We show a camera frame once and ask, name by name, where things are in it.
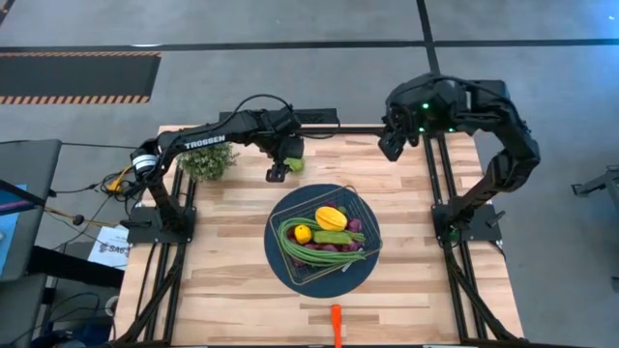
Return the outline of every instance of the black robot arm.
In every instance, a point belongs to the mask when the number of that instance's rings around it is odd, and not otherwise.
[[[538,144],[518,116],[503,81],[467,81],[429,73],[399,85],[386,106],[386,126],[378,145],[389,160],[398,160],[406,141],[417,146],[423,133],[489,131],[505,147],[475,187],[450,200],[447,225],[455,229],[468,228],[474,211],[496,193],[520,188],[540,163]]]
[[[291,107],[278,111],[239,111],[216,124],[177,131],[165,131],[157,138],[146,140],[132,155],[133,169],[156,202],[156,208],[138,208],[131,220],[130,243],[184,243],[192,237],[191,210],[181,208],[163,185],[163,175],[181,153],[234,142],[255,144],[273,159],[267,170],[268,182],[283,182],[288,167],[287,158],[303,155],[303,138],[295,134],[301,127]]]

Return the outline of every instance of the green bean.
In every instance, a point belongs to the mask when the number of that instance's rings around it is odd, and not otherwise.
[[[334,252],[328,250],[314,250],[304,246],[296,245],[290,241],[286,236],[286,232],[293,226],[304,224],[311,230],[320,230],[318,224],[309,218],[295,217],[284,221],[278,228],[278,237],[280,239],[281,248],[288,255],[305,262],[308,265],[316,267],[328,267],[337,264],[346,264],[353,261],[365,260],[364,251],[350,251],[350,252]],[[363,241],[365,236],[359,233],[353,233],[345,231],[355,241]]]

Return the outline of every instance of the yellow connector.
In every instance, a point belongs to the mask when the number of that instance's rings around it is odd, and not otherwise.
[[[121,183],[123,182],[123,178],[125,177],[125,174],[127,173],[127,171],[129,171],[129,169],[131,169],[131,166],[128,166],[127,168],[123,169],[123,171],[120,173],[120,175],[118,176],[118,178],[116,178],[113,182],[111,182],[108,186],[107,189],[111,192],[111,193],[123,193],[123,186],[121,185]]]

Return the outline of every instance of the orange object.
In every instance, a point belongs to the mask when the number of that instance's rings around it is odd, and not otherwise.
[[[331,306],[331,324],[336,335],[336,348],[341,348],[341,306],[333,304]]]

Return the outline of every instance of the gray floor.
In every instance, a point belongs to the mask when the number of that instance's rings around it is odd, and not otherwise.
[[[427,2],[436,40],[619,37],[614,0]],[[16,0],[0,27],[0,45],[422,37],[412,0]],[[437,54],[443,73],[506,80],[540,142],[543,162],[527,185],[494,199],[499,210],[507,211],[501,226],[526,336],[615,347],[619,295],[610,277],[619,275],[619,217],[604,192],[576,198],[570,184],[619,163],[619,82],[614,78],[619,46],[440,48]],[[337,107],[345,123],[375,123],[391,89],[427,70],[422,48],[166,52],[149,103],[3,105],[0,139],[137,145],[161,124],[214,121],[219,111],[260,92],[281,95],[297,107]],[[487,134],[476,135],[476,141],[482,162],[499,149]],[[96,182],[128,160],[123,150],[63,148],[54,187]],[[102,201],[88,192],[53,204],[87,216]],[[101,218],[117,220],[123,214],[120,205],[108,204]],[[45,220],[37,243],[55,247],[73,234]]]

